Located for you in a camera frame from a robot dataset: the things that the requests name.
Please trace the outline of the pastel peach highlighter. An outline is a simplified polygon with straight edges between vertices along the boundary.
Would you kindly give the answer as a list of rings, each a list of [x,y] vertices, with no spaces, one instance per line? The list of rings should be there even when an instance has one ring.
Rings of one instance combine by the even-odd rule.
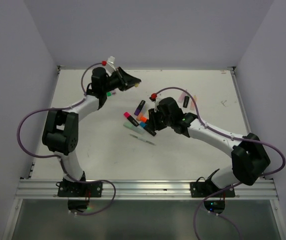
[[[195,111],[196,110],[196,106],[195,106],[195,103],[197,102],[197,96],[196,95],[193,95],[191,98],[190,98],[190,110],[191,111]]]

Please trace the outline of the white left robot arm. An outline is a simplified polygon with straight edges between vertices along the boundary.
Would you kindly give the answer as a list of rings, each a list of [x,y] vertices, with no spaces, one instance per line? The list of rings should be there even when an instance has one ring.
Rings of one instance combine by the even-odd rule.
[[[80,102],[68,108],[52,108],[48,111],[42,144],[58,158],[64,179],[71,182],[69,190],[75,196],[82,196],[87,190],[85,172],[76,154],[80,121],[103,107],[108,92],[115,89],[127,91],[138,87],[141,82],[141,79],[128,74],[121,67],[110,73],[103,67],[96,67],[92,70],[91,82]]]

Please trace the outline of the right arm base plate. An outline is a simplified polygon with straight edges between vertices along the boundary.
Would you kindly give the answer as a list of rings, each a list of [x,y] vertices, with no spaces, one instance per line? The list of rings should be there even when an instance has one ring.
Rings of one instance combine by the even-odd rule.
[[[211,179],[205,179],[204,177],[199,177],[196,181],[193,181],[189,184],[190,186],[190,194],[192,198],[206,198],[209,195],[212,195],[218,191],[217,188],[212,182]],[[207,211],[215,214],[221,214],[225,210],[226,207],[226,199],[234,198],[236,196],[235,190],[233,188],[229,188],[228,190],[222,191],[219,194],[213,195],[213,198],[217,198],[218,200],[205,200],[202,205]]]

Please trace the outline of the green cap black highlighter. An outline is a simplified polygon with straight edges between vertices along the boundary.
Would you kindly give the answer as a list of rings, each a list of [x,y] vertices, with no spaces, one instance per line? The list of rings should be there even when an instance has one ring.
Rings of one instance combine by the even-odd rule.
[[[188,107],[188,104],[189,104],[189,101],[190,101],[190,97],[188,96],[188,95],[186,95],[185,97],[184,97],[184,100],[183,100],[183,108],[187,108]]]

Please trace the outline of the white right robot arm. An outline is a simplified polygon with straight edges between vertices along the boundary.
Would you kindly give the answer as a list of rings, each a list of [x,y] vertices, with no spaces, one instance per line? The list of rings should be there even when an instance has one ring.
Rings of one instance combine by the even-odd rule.
[[[184,113],[172,97],[156,98],[148,115],[148,125],[154,131],[169,127],[175,133],[209,144],[231,158],[230,166],[215,170],[205,181],[197,183],[197,191],[205,196],[218,196],[224,188],[236,183],[251,186],[271,163],[266,150],[258,143],[257,135],[233,135],[226,131],[219,134],[218,128],[210,130],[211,124],[202,124],[194,113]]]

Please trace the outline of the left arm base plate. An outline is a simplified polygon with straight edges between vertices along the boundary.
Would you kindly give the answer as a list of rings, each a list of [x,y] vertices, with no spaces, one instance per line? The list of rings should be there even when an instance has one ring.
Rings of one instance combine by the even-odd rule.
[[[78,183],[63,179],[55,184],[58,187],[57,196],[61,198],[82,198],[81,200],[68,200],[67,207],[70,211],[83,213],[88,209],[90,198],[100,198],[103,182]]]

